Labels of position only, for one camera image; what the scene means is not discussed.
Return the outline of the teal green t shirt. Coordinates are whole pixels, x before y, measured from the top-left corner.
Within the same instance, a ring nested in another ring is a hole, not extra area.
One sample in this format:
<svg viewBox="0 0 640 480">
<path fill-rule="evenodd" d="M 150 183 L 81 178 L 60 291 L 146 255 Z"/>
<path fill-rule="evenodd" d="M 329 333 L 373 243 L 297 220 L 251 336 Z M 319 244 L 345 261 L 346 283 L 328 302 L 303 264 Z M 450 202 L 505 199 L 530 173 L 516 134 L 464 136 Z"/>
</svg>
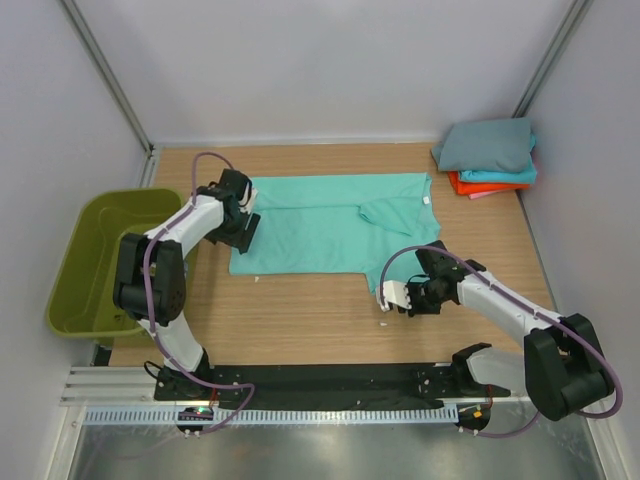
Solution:
<svg viewBox="0 0 640 480">
<path fill-rule="evenodd" d="M 426 173 L 256 177 L 261 220 L 232 275 L 362 274 L 381 279 L 420 273 L 409 246 L 438 239 L 432 178 Z"/>
</svg>

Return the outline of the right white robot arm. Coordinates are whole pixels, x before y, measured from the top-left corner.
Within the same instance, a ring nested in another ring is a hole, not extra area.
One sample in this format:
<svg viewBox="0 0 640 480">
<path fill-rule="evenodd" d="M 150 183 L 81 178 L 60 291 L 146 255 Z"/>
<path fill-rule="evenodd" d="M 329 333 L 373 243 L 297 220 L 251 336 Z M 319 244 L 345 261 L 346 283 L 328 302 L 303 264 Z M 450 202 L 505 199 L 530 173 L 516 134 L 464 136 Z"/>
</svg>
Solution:
<svg viewBox="0 0 640 480">
<path fill-rule="evenodd" d="M 440 241 L 409 250 L 422 272 L 405 282 L 380 278 L 377 302 L 382 310 L 435 315 L 444 303 L 453 302 L 487 318 L 520 345 L 519 360 L 490 347 L 470 354 L 465 363 L 475 382 L 524 391 L 537 411 L 553 421 L 571 414 L 589 417 L 588 407 L 607 397 L 614 403 L 597 418 L 620 410 L 621 381 L 588 318 L 563 316 L 530 302 L 482 264 L 459 258 Z"/>
</svg>

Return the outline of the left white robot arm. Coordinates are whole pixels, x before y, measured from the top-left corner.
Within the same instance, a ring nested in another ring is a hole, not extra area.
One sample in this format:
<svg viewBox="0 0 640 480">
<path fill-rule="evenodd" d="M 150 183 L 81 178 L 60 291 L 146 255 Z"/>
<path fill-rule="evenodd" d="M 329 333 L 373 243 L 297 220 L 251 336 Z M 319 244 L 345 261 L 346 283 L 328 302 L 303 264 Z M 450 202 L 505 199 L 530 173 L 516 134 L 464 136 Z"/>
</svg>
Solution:
<svg viewBox="0 0 640 480">
<path fill-rule="evenodd" d="M 249 177 L 225 169 L 167 221 L 120 241 L 113 302 L 164 357 L 155 375 L 157 400 L 201 400 L 214 390 L 208 354 L 186 320 L 187 256 L 203 239 L 247 253 L 260 221 L 252 212 L 256 195 Z"/>
</svg>

